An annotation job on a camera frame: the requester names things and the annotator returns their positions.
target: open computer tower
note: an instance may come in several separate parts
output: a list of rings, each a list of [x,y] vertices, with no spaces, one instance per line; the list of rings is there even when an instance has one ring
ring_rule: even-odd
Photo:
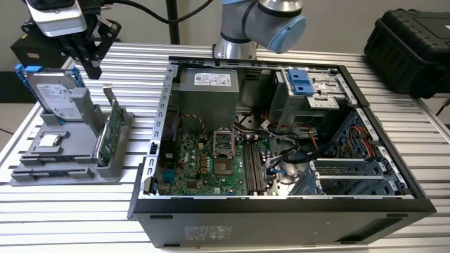
[[[156,247],[365,244],[434,212],[344,66],[169,58],[128,212]]]

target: black equipment case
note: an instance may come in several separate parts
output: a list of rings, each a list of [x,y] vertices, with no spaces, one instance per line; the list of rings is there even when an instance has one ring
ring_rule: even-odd
[[[387,11],[364,54],[391,91],[415,98],[450,93],[450,13]]]

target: chip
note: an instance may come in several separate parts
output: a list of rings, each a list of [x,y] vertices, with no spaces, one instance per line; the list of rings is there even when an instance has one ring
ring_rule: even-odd
[[[215,158],[213,159],[213,174],[215,175],[232,175],[231,159]]]
[[[196,189],[196,182],[187,182],[188,189]]]

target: aluminum extrusion table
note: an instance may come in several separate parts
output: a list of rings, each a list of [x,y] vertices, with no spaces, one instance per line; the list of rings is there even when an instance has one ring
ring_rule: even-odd
[[[8,185],[10,168],[36,136],[40,106],[28,114],[0,153],[0,251],[1,252],[150,252],[137,222],[126,221],[128,201],[137,163],[149,149],[153,118],[168,56],[211,57],[211,48],[116,43],[101,63],[100,80],[86,79],[92,101],[109,110],[104,83],[113,85],[120,105],[136,115],[136,123],[118,183],[102,185]],[[375,115],[428,195],[436,214],[367,246],[319,247],[345,252],[450,252],[450,133],[419,100],[392,94],[356,54],[257,51],[263,61],[341,64],[365,95]],[[180,251],[308,252],[317,248],[203,248]]]

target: gray component holder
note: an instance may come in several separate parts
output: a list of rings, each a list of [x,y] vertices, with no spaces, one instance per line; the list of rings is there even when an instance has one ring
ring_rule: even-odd
[[[72,100],[81,112],[84,122],[60,125],[53,114],[41,114],[44,120],[21,164],[10,174],[10,186],[41,186],[52,184],[110,183],[121,177],[122,161],[134,115],[122,109],[122,126],[114,155],[108,166],[98,167],[93,160],[100,127],[108,113],[92,104],[86,88],[74,88]],[[61,136],[54,147],[38,147],[45,134]]]

